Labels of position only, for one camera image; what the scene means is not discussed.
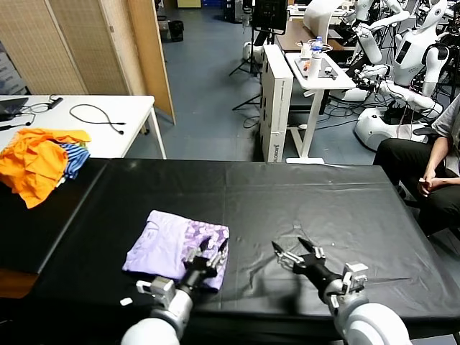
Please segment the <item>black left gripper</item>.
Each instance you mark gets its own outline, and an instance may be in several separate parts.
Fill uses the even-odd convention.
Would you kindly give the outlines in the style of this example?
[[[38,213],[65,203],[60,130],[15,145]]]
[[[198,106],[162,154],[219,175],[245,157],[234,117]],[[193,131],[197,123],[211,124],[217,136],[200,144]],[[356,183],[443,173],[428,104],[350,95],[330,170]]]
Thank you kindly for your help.
[[[181,290],[195,290],[199,288],[204,280],[217,276],[217,268],[222,265],[228,253],[229,238],[225,238],[218,251],[210,259],[201,257],[208,249],[208,244],[212,239],[206,237],[196,248],[189,250],[184,261],[185,274],[180,280]]]

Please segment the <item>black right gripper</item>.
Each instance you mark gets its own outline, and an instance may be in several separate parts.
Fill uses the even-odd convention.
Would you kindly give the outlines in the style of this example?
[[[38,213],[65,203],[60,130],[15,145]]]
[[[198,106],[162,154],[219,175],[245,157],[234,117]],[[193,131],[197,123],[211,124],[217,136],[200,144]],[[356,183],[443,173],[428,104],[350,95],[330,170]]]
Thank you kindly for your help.
[[[314,244],[309,238],[298,237],[298,241],[309,254],[298,256],[285,251],[279,244],[272,241],[277,262],[285,270],[292,270],[297,275],[307,277],[319,293],[325,293],[326,288],[342,276],[326,267],[326,255],[322,247]]]

